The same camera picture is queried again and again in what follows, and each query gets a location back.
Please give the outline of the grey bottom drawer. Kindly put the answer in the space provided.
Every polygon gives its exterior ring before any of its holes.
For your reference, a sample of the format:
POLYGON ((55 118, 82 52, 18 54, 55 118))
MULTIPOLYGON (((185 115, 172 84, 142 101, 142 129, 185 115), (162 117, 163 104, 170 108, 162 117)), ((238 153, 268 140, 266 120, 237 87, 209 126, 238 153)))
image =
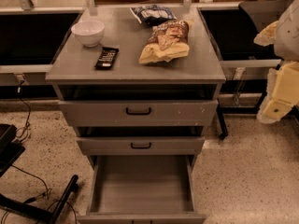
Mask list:
POLYGON ((204 224, 184 155, 99 156, 79 224, 204 224))

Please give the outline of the grey drawer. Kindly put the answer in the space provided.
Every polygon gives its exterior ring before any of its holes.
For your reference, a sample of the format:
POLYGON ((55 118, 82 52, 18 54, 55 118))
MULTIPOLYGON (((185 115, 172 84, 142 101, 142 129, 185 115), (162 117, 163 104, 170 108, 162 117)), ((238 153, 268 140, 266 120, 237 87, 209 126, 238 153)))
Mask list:
POLYGON ((79 224, 204 224, 184 155, 99 156, 79 224))
POLYGON ((207 126, 217 101, 61 101, 73 127, 207 126))
POLYGON ((198 154, 202 137, 90 137, 78 138, 84 155, 187 155, 198 154))

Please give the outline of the grey drawer cabinet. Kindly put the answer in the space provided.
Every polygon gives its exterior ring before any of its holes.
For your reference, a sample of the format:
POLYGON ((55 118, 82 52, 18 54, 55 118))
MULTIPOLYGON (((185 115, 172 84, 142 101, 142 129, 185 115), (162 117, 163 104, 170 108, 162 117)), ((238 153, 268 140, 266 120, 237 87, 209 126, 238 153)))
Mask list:
MULTIPOLYGON (((110 69, 96 70, 94 66, 101 49, 85 48, 75 37, 69 37, 46 75, 46 80, 59 97, 59 103, 217 101, 225 75, 203 21, 194 7, 177 7, 174 12, 180 19, 194 22, 189 31, 189 55, 169 63, 141 64, 138 59, 150 37, 151 29, 139 24, 126 7, 99 8, 98 18, 107 27, 102 43, 119 50, 116 62, 110 69)), ((204 139, 203 133, 209 125, 71 127, 77 139, 148 136, 204 139)))

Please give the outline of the grey top drawer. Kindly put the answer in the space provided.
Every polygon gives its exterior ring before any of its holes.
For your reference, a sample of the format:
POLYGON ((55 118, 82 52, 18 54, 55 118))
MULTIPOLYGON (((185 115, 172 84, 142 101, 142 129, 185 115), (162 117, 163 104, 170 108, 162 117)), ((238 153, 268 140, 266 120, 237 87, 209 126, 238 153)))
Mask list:
POLYGON ((61 101, 73 127, 207 126, 217 101, 61 101))

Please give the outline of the grey middle drawer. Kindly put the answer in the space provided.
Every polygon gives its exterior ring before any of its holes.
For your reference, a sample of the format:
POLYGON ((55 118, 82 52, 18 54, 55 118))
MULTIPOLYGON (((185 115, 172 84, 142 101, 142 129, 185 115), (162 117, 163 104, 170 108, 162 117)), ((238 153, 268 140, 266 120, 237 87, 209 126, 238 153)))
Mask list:
POLYGON ((202 137, 90 137, 78 138, 84 155, 187 155, 198 154, 202 137))

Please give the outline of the yellow brown chip bag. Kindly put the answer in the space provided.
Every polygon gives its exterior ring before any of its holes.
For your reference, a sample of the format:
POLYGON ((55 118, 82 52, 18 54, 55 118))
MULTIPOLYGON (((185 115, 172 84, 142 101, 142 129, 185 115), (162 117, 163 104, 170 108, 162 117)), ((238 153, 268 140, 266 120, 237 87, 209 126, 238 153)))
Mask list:
POLYGON ((171 20, 154 27, 139 62, 169 63, 173 59, 187 57, 190 51, 188 34, 192 26, 193 21, 190 20, 171 20))

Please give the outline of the blue chip bag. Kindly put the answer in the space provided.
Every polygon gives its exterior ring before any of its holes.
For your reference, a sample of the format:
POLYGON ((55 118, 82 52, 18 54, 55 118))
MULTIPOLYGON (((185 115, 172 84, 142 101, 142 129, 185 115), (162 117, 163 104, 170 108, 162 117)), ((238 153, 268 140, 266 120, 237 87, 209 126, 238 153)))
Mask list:
POLYGON ((131 7, 130 11, 139 23, 146 23, 148 25, 159 25, 177 18, 168 7, 159 5, 131 7))

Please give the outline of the black candy bar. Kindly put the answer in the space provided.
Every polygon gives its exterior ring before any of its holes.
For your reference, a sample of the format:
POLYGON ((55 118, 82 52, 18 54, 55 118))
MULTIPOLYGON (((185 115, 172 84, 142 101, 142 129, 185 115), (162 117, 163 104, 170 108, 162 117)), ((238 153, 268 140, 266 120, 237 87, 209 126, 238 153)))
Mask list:
POLYGON ((102 47, 102 52, 94 66, 96 70, 107 70, 113 67, 119 53, 117 48, 102 47))

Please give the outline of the white bowl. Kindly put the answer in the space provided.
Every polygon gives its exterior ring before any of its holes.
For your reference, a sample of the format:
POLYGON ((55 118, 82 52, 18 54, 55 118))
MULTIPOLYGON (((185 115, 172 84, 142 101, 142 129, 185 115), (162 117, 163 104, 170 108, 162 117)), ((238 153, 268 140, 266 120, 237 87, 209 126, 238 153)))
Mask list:
POLYGON ((71 27, 76 40, 86 47, 97 46, 104 37, 105 25, 101 21, 81 21, 71 27))

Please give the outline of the black stand base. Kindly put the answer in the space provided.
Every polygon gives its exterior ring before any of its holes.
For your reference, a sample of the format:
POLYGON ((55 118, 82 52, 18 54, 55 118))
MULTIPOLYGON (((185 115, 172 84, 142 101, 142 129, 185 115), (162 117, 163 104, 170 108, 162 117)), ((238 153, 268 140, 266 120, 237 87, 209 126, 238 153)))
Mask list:
POLYGON ((34 203, 41 199, 49 200, 51 189, 44 179, 15 165, 24 151, 22 141, 17 138, 17 128, 14 125, 1 124, 0 176, 14 185, 10 191, 1 191, 0 205, 5 211, 1 217, 1 224, 6 224, 10 214, 32 219, 35 224, 56 224, 66 206, 73 212, 75 223, 78 223, 76 211, 69 202, 70 195, 78 189, 78 176, 71 177, 62 196, 46 209, 34 206, 34 203))

